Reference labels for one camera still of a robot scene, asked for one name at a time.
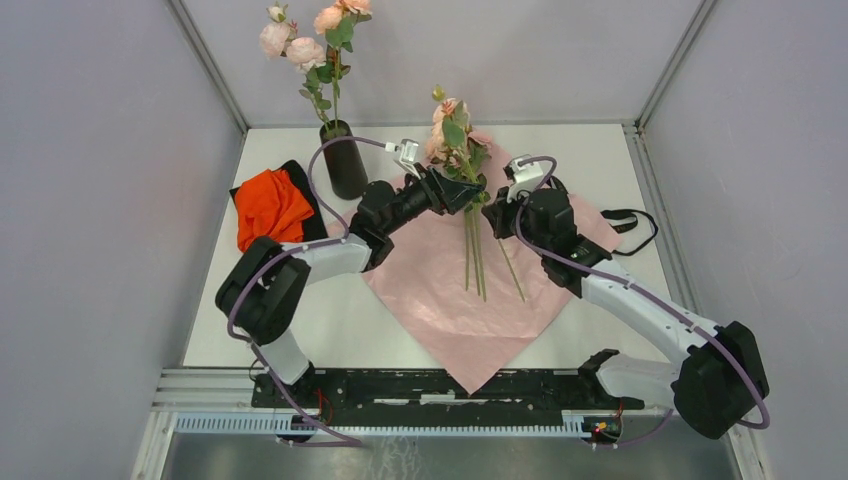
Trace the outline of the pink wrapping paper sheet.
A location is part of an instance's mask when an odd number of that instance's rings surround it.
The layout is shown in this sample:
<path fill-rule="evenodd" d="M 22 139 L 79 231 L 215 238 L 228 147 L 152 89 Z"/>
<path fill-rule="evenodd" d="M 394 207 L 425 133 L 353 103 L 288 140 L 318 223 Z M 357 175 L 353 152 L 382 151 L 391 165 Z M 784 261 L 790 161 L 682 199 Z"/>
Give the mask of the pink wrapping paper sheet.
<path fill-rule="evenodd" d="M 555 321 L 573 294 L 552 284 L 539 257 L 504 239 L 522 303 L 490 227 L 481 225 L 487 299 L 465 288 L 464 219 L 425 212 L 391 236 L 377 269 L 313 289 L 336 367 L 443 368 L 469 393 L 479 390 Z"/>

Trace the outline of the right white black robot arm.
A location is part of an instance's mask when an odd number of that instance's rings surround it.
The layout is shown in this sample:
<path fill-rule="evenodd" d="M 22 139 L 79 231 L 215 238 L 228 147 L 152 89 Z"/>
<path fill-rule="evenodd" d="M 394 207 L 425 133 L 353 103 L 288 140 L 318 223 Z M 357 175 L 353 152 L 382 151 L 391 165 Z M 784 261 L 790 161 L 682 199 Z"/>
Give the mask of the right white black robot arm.
<path fill-rule="evenodd" d="M 665 357 L 648 361 L 605 350 L 586 362 L 580 400 L 602 408 L 615 397 L 669 409 L 697 433 L 718 439 L 732 427 L 765 429 L 770 387 L 753 332 L 664 300 L 612 254 L 577 230 L 567 193 L 551 188 L 512 199 L 501 188 L 482 213 L 498 239 L 517 238 L 541 258 L 548 279 L 611 313 Z"/>

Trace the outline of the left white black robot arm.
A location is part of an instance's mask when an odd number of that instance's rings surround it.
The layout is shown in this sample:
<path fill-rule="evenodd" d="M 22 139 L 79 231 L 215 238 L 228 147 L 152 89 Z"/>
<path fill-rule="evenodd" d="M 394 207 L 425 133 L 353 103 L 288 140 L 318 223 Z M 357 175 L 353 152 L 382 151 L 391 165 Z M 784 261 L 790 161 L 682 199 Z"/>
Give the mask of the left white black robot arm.
<path fill-rule="evenodd" d="M 380 180 L 366 186 L 339 237 L 281 244 L 264 236 L 248 248 L 223 281 L 216 307 L 227 318 L 228 334 L 249 345 L 275 375 L 275 392 L 290 407 L 314 394 L 307 375 L 312 362 L 290 325 L 307 286 L 380 266 L 394 248 L 394 232 L 427 211 L 463 212 L 483 193 L 480 183 L 450 179 L 433 167 L 416 166 L 400 188 Z"/>

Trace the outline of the black ribbon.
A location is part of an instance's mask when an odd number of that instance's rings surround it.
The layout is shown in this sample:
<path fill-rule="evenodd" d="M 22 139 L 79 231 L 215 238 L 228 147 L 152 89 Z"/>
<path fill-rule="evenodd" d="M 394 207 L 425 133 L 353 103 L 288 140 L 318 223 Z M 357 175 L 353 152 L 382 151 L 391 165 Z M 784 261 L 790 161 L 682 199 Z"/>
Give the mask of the black ribbon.
<path fill-rule="evenodd" d="M 645 219 L 650 227 L 650 235 L 645 238 L 638 246 L 635 248 L 622 251 L 622 250 L 614 250 L 613 253 L 618 256 L 623 257 L 632 257 L 645 249 L 649 244 L 651 244 L 657 237 L 660 232 L 659 225 L 655 218 L 648 212 L 637 209 L 607 209 L 602 210 L 600 212 L 603 219 L 605 219 L 609 225 L 613 228 L 613 230 L 619 235 L 631 232 L 635 230 L 639 225 L 639 219 Z"/>

